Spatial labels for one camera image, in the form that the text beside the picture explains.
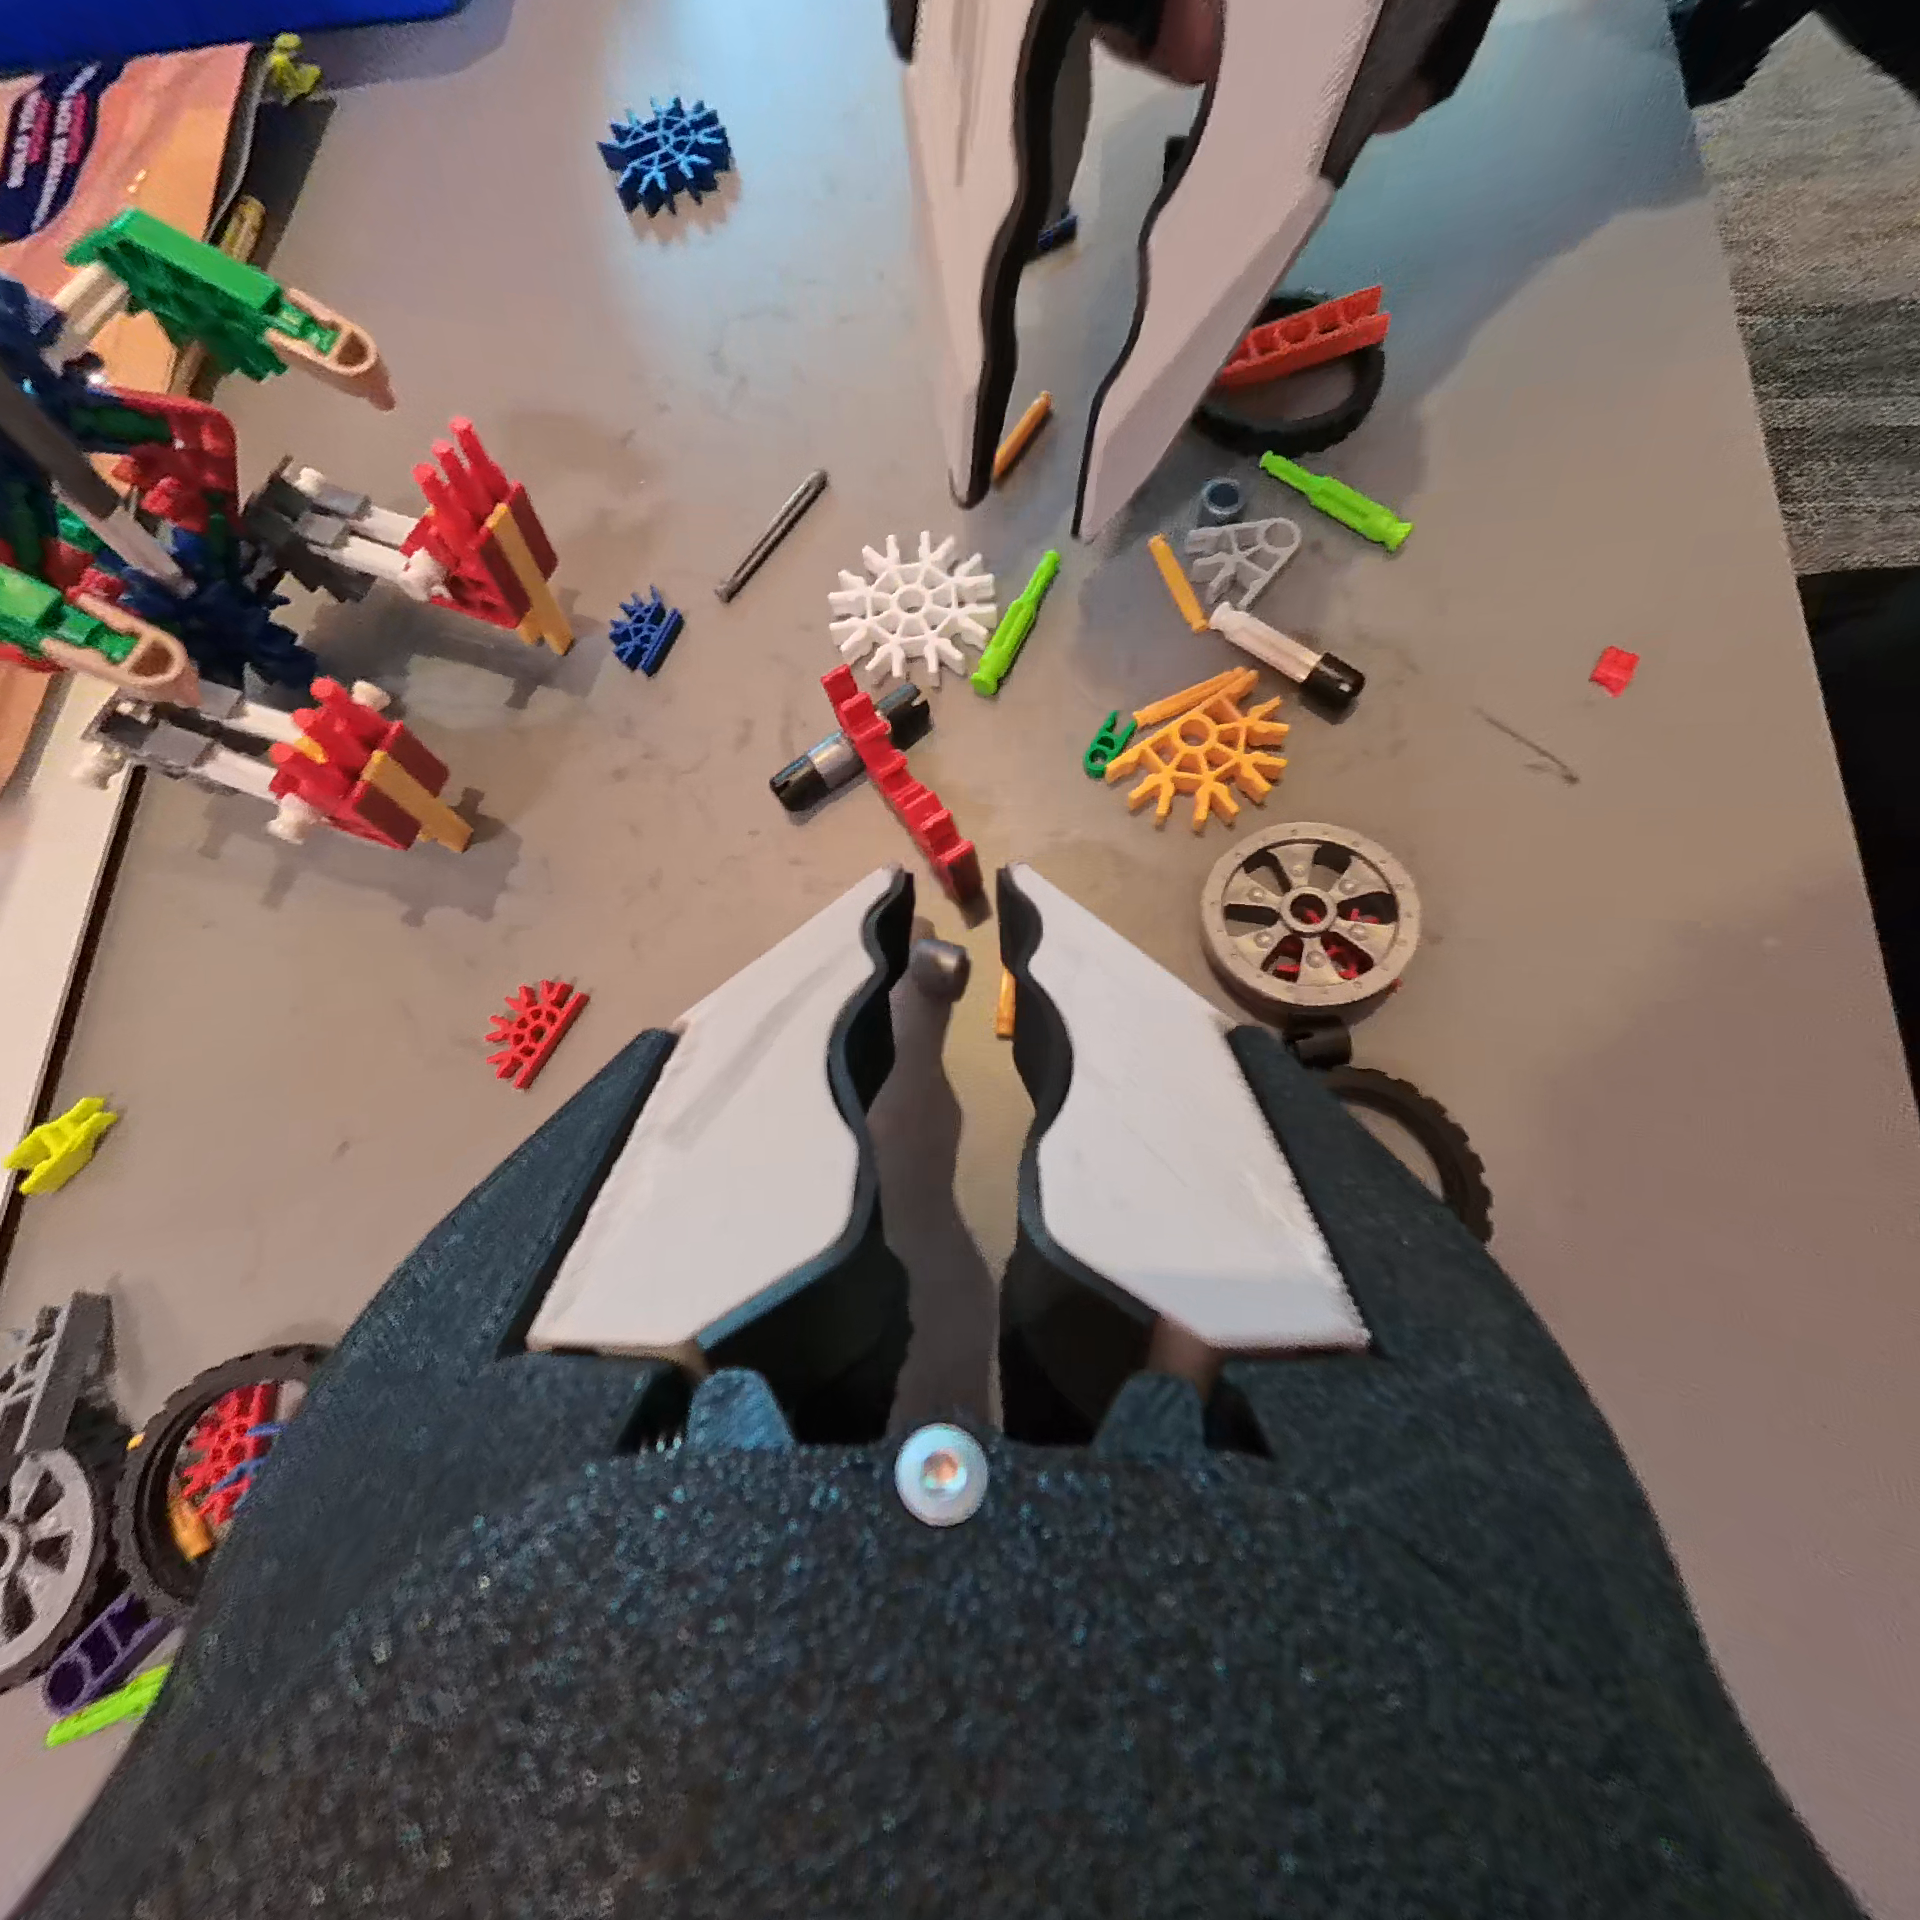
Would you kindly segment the colourful construction toy model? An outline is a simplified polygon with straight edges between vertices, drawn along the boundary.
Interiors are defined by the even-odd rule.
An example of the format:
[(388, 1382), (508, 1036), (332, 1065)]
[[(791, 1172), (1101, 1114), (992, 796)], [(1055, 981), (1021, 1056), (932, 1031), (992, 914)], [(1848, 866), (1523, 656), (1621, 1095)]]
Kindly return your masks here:
[[(104, 268), (135, 320), (156, 320), (171, 345), (197, 345), (213, 369), (256, 383), (311, 369), (345, 397), (391, 405), (373, 338), (275, 275), (223, 253), (142, 208), (87, 233), (71, 268)], [(381, 685), (340, 685), (275, 620), (280, 583), (362, 599), (388, 583), (419, 605), (496, 623), (552, 652), (574, 647), (553, 599), (553, 544), (531, 496), (487, 452), (471, 420), (448, 420), (418, 465), (419, 511), (381, 508), (319, 465), (275, 464), (260, 492), (236, 487), (236, 429), (223, 405), (174, 392), (174, 452), (101, 452), (139, 523), (194, 578), (171, 597), (124, 571), (120, 605), (185, 641), (197, 672), (190, 702), (101, 688), (74, 777), (104, 788), (124, 768), (270, 806), (275, 843), (319, 829), (406, 852), (467, 852), (471, 829), (448, 806), (448, 768), (391, 714)]]

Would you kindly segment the light grey wedge connector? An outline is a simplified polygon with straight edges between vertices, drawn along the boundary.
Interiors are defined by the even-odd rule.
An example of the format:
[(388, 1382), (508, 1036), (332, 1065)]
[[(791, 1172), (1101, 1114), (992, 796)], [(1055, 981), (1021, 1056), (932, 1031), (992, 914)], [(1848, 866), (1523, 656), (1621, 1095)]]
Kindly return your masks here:
[(1187, 578), (1206, 610), (1252, 599), (1297, 560), (1302, 533), (1291, 517), (1235, 517), (1187, 533)]

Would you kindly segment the blue plastic bin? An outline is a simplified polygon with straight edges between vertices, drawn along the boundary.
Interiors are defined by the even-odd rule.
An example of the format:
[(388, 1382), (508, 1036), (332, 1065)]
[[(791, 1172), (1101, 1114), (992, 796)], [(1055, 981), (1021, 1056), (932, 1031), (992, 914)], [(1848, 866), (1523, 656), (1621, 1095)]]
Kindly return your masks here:
[(83, 58), (178, 56), (270, 42), (275, 31), (345, 31), (436, 21), (462, 0), (5, 0), (0, 75), (39, 75)]

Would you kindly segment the red half-round connector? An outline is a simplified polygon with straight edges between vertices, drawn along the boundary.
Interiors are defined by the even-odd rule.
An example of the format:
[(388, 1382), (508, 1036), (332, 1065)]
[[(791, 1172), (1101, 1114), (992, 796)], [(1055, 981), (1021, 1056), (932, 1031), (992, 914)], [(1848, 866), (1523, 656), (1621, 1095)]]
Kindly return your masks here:
[(574, 981), (524, 981), (487, 1020), (489, 1073), (529, 1091), (587, 1003)]

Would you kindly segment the thin dark grey rod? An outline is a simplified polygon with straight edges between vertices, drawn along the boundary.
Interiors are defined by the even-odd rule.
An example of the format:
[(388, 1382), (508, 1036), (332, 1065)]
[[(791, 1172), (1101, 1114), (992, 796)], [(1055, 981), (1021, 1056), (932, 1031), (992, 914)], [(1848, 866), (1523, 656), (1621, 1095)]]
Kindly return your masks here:
[(737, 560), (737, 567), (714, 585), (722, 605), (730, 605), (748, 578), (776, 556), (781, 540), (798, 527), (798, 517), (821, 500), (826, 465), (804, 471), (804, 482), (781, 500), (752, 544)]

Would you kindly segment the white rod with black tip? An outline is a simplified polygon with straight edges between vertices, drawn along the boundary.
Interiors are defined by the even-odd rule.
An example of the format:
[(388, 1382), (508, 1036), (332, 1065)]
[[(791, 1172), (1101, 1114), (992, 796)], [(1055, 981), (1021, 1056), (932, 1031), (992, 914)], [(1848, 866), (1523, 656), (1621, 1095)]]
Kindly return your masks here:
[(1343, 663), (1335, 652), (1324, 652), (1315, 641), (1301, 641), (1272, 623), (1262, 623), (1252, 610), (1241, 605), (1212, 605), (1206, 620), (1224, 641), (1235, 641), (1246, 656), (1262, 663), (1283, 679), (1291, 679), (1302, 702), (1324, 714), (1352, 714), (1363, 694), (1363, 672)]

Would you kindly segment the grey stand bar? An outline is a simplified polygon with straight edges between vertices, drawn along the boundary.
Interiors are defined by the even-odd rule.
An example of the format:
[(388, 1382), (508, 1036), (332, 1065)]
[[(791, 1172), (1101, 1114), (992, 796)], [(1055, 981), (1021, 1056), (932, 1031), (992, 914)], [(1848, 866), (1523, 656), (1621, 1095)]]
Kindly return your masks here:
[(139, 523), (117, 482), (95, 471), (95, 452), (135, 457), (174, 452), (174, 429), (156, 405), (117, 397), (93, 369), (5, 369), (0, 374), (5, 445), (44, 478), (50, 492), (142, 578), (185, 597), (194, 578)]

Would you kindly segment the long grey fan connector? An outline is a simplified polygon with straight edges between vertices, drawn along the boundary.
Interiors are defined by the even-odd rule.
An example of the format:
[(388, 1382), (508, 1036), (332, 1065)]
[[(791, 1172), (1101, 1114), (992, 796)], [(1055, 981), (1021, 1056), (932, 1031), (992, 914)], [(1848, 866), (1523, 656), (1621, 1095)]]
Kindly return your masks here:
[(0, 1370), (0, 1472), (21, 1450), (66, 1444), (74, 1405), (101, 1370), (111, 1300), (74, 1291), (58, 1309), (35, 1309), (30, 1334)]

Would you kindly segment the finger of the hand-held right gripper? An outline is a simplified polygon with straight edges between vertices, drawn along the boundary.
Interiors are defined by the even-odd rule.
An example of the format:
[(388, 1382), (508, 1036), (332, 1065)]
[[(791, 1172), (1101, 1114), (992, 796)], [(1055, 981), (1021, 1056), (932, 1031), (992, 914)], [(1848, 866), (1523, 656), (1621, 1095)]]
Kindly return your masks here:
[(1055, 198), (1073, 0), (900, 0), (900, 126), (932, 325), (932, 414), (959, 508), (992, 487), (1016, 374), (1016, 280)]
[(1376, 0), (1224, 0), (1182, 160), (1139, 233), (1139, 308), (1088, 414), (1073, 537), (1141, 492), (1331, 202), (1327, 141)]

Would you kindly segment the orange cardboard toy box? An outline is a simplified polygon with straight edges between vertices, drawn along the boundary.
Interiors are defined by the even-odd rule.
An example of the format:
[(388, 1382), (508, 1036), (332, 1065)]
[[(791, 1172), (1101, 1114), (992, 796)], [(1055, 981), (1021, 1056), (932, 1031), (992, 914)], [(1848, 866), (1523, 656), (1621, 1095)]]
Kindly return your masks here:
[[(104, 268), (71, 249), (124, 208), (201, 236), (238, 110), (249, 45), (50, 64), (5, 80), (5, 369), (93, 369), (117, 397), (171, 374), (156, 320), (135, 320)], [(178, 640), (120, 605), (135, 571), (5, 445), (5, 744), (13, 782), (53, 676), (190, 702), (197, 672)]]

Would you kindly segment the black and silver tube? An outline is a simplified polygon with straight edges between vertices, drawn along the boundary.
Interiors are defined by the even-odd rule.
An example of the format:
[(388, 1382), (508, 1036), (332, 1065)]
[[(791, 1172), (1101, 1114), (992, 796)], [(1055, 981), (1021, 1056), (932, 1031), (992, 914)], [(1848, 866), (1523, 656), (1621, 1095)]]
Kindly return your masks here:
[[(906, 755), (932, 721), (930, 699), (921, 685), (900, 679), (891, 685), (872, 714), (888, 724), (888, 738)], [(781, 774), (770, 774), (768, 790), (781, 798), (781, 807), (804, 813), (821, 806), (848, 782), (862, 782), (863, 765), (855, 744), (831, 730), (819, 744), (811, 744), (798, 760), (791, 760)]]

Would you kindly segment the person's right hand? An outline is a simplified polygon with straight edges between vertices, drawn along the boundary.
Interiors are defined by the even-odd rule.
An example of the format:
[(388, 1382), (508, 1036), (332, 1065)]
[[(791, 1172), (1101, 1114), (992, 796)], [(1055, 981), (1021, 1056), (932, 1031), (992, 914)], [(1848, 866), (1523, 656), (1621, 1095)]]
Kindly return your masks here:
[(1171, 83), (1212, 83), (1222, 56), (1222, 0), (1093, 0), (1094, 42)]

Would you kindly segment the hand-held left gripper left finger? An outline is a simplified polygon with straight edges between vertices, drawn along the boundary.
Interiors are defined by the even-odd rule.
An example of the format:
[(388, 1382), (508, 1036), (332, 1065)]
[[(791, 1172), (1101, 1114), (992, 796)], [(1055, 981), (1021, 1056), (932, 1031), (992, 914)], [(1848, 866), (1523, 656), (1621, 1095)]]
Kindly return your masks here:
[(869, 1142), (848, 1036), (863, 999), (888, 1012), (912, 914), (912, 876), (884, 866), (669, 1026), (531, 1349), (714, 1349), (855, 1239)]

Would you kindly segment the purple connector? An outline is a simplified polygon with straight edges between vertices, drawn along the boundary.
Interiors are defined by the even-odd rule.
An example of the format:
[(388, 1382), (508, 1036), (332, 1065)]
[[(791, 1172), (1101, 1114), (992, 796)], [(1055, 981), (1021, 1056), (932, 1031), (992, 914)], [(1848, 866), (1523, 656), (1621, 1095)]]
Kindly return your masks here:
[(74, 1718), (120, 1690), (139, 1662), (174, 1629), (135, 1587), (104, 1602), (95, 1619), (50, 1662), (39, 1703), (50, 1718)]

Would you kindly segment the white snowflake connector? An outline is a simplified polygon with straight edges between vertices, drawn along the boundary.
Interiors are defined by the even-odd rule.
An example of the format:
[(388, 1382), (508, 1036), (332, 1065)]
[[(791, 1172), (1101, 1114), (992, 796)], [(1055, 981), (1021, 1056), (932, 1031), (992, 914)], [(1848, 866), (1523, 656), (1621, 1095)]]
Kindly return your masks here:
[(997, 597), (983, 560), (959, 560), (959, 540), (932, 540), (930, 533), (921, 533), (912, 556), (899, 537), (863, 544), (862, 566), (840, 567), (826, 593), (826, 640), (872, 685), (965, 676), (992, 623)]

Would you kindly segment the large blue snowflake connector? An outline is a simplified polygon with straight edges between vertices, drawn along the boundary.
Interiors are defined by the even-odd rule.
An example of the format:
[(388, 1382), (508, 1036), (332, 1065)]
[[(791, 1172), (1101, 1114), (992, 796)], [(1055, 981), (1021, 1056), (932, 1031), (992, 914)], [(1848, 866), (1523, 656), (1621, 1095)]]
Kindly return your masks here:
[(625, 110), (596, 141), (625, 212), (658, 218), (679, 198), (702, 202), (730, 169), (730, 135), (706, 101), (652, 101), (646, 113)]

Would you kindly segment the orange ladder-shaped connector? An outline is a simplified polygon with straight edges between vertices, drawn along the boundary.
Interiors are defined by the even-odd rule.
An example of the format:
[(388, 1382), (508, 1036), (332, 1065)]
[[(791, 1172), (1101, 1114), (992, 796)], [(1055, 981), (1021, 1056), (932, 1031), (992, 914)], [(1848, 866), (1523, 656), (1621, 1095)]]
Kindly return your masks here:
[(1386, 340), (1381, 288), (1345, 294), (1268, 294), (1256, 325), (1235, 340), (1216, 369), (1216, 392), (1256, 388), (1345, 357), (1368, 357)]

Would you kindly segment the black rubber tyre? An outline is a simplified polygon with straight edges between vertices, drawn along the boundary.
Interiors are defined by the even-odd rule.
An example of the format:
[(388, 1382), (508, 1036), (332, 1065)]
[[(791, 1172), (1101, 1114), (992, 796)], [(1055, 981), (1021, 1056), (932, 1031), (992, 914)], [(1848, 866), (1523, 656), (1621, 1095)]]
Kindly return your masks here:
[(1311, 369), (1301, 369), (1301, 374), (1284, 374), (1284, 381), (1272, 381), (1272, 383), (1256, 383), (1256, 388), (1241, 388), (1241, 392), (1206, 388), (1206, 397), (1193, 405), (1187, 427), (1206, 445), (1231, 449), (1231, 452), (1262, 452), (1262, 449), (1275, 449), (1283, 457), (1324, 452), (1324, 449), (1352, 437), (1363, 427), (1363, 414), (1374, 411), (1374, 403), (1381, 392), (1386, 357), (1376, 345), (1368, 357), (1345, 357), (1345, 359), (1331, 359), (1331, 364), (1343, 364), (1352, 374), (1352, 388), (1331, 405), (1284, 414), (1284, 420), (1283, 414), (1256, 420), (1246, 405), (1246, 392), (1262, 392), (1262, 388), (1275, 388), (1284, 381), (1311, 374)]
[(1324, 1070), (1319, 1079), (1359, 1124), (1393, 1124), (1417, 1145), (1417, 1161), (1401, 1157), (1401, 1164), (1417, 1172), (1479, 1243), (1492, 1239), (1486, 1161), (1432, 1095), (1408, 1079), (1355, 1065)]
[(111, 1542), (117, 1542), (117, 1565), (124, 1574), (124, 1580), (156, 1608), (171, 1619), (185, 1619), (197, 1597), (201, 1597), (201, 1575), (213, 1567), (213, 1555), (227, 1546), (244, 1500), (256, 1494), (265, 1466), (249, 1481), (249, 1494), (238, 1500), (236, 1515), (227, 1521), (227, 1530), (213, 1534), (213, 1555), (201, 1555), (197, 1565), (178, 1565), (174, 1546), (171, 1546), (171, 1528), (168, 1528), (168, 1504), (171, 1504), (171, 1466), (174, 1466), (174, 1448), (178, 1440), (194, 1430), (194, 1418), (207, 1410), (207, 1403), (216, 1403), (227, 1389), (256, 1382), (256, 1379), (275, 1379), (280, 1382), (280, 1430), (293, 1426), (293, 1416), (302, 1410), (314, 1373), (322, 1370), (326, 1344), (265, 1344), (265, 1349), (244, 1349), (244, 1354), (227, 1354), (207, 1370), (197, 1370), (190, 1382), (178, 1382), (161, 1410), (139, 1430), (139, 1444), (124, 1450), (124, 1476), (117, 1484), (117, 1509), (111, 1509)]

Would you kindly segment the red toothed connector assembly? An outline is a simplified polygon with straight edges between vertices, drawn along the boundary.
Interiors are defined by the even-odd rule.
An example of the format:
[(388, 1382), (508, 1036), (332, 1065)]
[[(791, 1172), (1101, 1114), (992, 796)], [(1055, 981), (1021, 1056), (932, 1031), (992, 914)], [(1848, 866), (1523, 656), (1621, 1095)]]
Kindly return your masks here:
[(959, 832), (949, 806), (906, 768), (906, 748), (891, 744), (891, 724), (872, 699), (855, 685), (851, 666), (821, 676), (836, 730), (851, 738), (863, 777), (879, 788), (925, 866), (939, 876), (954, 901), (979, 895), (979, 862), (969, 835)]

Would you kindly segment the grey spoked wheel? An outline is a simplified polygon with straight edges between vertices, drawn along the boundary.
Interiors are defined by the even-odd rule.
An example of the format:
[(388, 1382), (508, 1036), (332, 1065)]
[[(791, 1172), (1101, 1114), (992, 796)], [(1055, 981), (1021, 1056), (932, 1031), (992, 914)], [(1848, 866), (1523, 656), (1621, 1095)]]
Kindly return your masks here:
[(111, 1472), (74, 1448), (21, 1450), (0, 1494), (0, 1690), (50, 1670), (101, 1607)]
[(1268, 1017), (1355, 1017), (1408, 974), (1426, 901), (1374, 835), (1275, 822), (1212, 866), (1196, 923), (1212, 973)]

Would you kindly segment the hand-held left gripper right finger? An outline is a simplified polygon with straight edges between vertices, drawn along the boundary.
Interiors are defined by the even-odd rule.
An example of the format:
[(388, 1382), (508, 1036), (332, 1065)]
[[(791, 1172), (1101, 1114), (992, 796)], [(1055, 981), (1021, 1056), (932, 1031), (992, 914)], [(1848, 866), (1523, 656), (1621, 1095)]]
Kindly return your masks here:
[(1231, 1050), (1231, 1017), (1038, 866), (992, 876), (1039, 1260), (1212, 1349), (1363, 1349), (1368, 1329)]

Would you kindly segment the light green rod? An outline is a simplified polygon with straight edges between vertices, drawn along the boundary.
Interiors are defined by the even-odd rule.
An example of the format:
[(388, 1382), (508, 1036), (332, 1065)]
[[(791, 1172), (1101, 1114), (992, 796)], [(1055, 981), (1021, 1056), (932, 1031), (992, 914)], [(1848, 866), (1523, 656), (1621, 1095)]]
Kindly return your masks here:
[(44, 1725), (39, 1744), (66, 1748), (66, 1744), (93, 1741), (111, 1725), (142, 1719), (150, 1710), (168, 1674), (171, 1674), (171, 1662), (128, 1674), (120, 1690), (101, 1692), (95, 1703), (53, 1718)]
[(1397, 508), (1368, 500), (1363, 492), (1327, 471), (1301, 465), (1283, 457), (1275, 449), (1262, 449), (1256, 465), (1275, 478), (1284, 492), (1297, 492), (1311, 508), (1352, 527), (1359, 540), (1381, 544), (1386, 556), (1401, 551), (1401, 540), (1409, 537), (1409, 523)]
[(1030, 640), (1030, 628), (1038, 628), (1038, 614), (1039, 614), (1039, 605), (1043, 605), (1043, 593), (1055, 585), (1055, 578), (1061, 578), (1061, 566), (1064, 566), (1064, 556), (1048, 544), (1048, 551), (1039, 551), (1039, 560), (1038, 560), (1038, 567), (1030, 567), (1030, 578), (1028, 578), (1028, 585), (1006, 599), (1006, 610), (997, 614), (997, 623), (992, 623), (992, 635), (988, 635), (988, 641), (983, 641), (983, 652), (976, 656), (976, 666), (969, 666), (969, 688), (979, 694), (979, 699), (992, 699), (997, 694), (997, 685), (1006, 679), (1006, 672), (1016, 666), (1016, 656), (1021, 656), (1021, 641)]

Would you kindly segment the yellow snowflake connector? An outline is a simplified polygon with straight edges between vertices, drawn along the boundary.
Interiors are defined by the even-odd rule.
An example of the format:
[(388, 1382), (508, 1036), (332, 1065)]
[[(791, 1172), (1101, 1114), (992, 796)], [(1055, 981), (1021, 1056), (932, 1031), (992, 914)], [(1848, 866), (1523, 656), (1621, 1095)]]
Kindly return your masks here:
[(1235, 694), (1212, 694), (1124, 744), (1107, 782), (1129, 788), (1135, 813), (1151, 806), (1157, 829), (1187, 806), (1187, 829), (1203, 832), (1272, 796), (1284, 774), (1284, 730), (1283, 699), (1241, 709)]

